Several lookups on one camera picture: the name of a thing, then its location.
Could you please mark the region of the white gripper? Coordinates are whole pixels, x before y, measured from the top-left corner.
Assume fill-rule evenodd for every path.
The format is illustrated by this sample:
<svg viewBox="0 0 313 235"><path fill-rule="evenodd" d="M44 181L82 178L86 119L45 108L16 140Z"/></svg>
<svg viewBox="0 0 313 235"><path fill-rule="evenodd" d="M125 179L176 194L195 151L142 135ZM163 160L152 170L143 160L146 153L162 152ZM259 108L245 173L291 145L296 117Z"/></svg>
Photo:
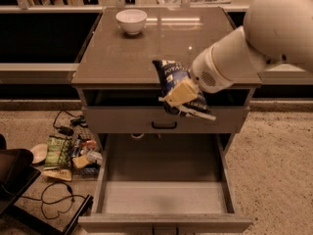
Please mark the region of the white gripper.
<svg viewBox="0 0 313 235"><path fill-rule="evenodd" d="M200 90L213 94L232 86L234 81L225 77L214 64L212 50L212 47L203 50L191 65L190 76L198 85L190 78L184 78L158 99L170 107L177 107L195 100Z"/></svg>

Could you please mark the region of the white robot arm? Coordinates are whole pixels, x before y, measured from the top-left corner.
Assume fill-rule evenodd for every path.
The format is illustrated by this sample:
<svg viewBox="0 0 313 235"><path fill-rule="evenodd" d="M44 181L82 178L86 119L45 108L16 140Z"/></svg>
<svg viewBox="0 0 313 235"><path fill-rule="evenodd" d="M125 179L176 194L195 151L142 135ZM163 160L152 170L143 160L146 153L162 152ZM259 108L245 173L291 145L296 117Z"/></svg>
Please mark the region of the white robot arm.
<svg viewBox="0 0 313 235"><path fill-rule="evenodd" d="M243 25L198 54L162 101L178 107L281 63L313 71L313 0L254 0Z"/></svg>

